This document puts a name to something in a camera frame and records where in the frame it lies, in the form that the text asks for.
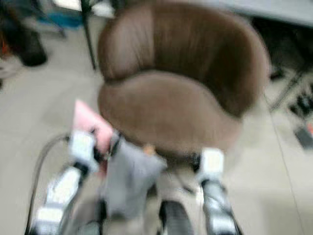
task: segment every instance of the gray table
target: gray table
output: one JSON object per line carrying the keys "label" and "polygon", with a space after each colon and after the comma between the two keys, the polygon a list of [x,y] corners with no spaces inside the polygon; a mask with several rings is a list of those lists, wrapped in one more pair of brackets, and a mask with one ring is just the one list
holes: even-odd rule
{"label": "gray table", "polygon": [[313,28],[313,0],[197,0],[237,13]]}

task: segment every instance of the chair backrest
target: chair backrest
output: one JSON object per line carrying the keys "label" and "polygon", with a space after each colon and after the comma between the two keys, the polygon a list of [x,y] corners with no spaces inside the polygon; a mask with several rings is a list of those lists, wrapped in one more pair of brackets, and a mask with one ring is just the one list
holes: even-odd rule
{"label": "chair backrest", "polygon": [[248,23],[187,3],[145,3],[125,10],[100,35],[98,59],[108,83],[150,69],[196,79],[236,117],[269,77],[265,46]]}

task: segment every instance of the pink paper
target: pink paper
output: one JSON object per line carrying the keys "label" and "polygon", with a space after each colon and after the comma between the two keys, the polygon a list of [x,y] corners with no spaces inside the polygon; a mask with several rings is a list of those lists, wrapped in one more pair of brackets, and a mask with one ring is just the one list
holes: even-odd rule
{"label": "pink paper", "polygon": [[75,103],[73,129],[82,131],[95,129],[94,134],[97,139],[98,150],[101,153],[106,153],[109,149],[113,135],[112,126],[80,100],[77,100]]}

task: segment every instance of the floor tile line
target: floor tile line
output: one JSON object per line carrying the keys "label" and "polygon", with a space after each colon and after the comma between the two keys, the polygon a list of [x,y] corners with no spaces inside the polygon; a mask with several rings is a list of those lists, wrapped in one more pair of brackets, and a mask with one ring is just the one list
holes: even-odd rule
{"label": "floor tile line", "polygon": [[293,191],[291,177],[290,177],[290,174],[289,174],[289,171],[288,171],[288,167],[287,167],[287,164],[286,164],[286,161],[285,161],[285,157],[284,157],[284,152],[283,152],[283,148],[282,148],[282,145],[281,145],[281,141],[280,141],[280,138],[279,138],[279,135],[278,135],[275,123],[274,123],[273,115],[269,111],[269,106],[268,106],[268,112],[269,112],[270,119],[271,119],[271,122],[272,122],[272,126],[274,128],[274,132],[275,132],[275,135],[276,135],[276,138],[277,138],[278,146],[279,146],[279,149],[280,149],[280,152],[281,152],[281,158],[282,158],[284,166],[285,166],[286,174],[287,174],[287,177],[288,177],[288,181],[289,181],[289,185],[290,185],[290,189],[291,189],[291,193],[292,193],[292,198],[293,198],[293,201],[294,201],[294,204],[295,204],[295,208],[297,210],[298,220],[299,220],[300,226],[301,226],[302,235],[306,235],[305,232],[304,232],[304,225],[303,225],[303,222],[302,222],[302,219],[301,219],[301,215],[300,215],[299,207],[298,207],[298,204],[297,204],[297,200],[295,198],[295,193]]}

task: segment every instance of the chair seat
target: chair seat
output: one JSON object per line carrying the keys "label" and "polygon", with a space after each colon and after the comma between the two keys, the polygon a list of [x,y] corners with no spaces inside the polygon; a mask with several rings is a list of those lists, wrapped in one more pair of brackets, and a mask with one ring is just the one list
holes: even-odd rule
{"label": "chair seat", "polygon": [[101,115],[128,140],[175,156],[205,146],[227,150],[241,129],[241,120],[207,87],[170,72],[150,70],[105,84],[98,102]]}

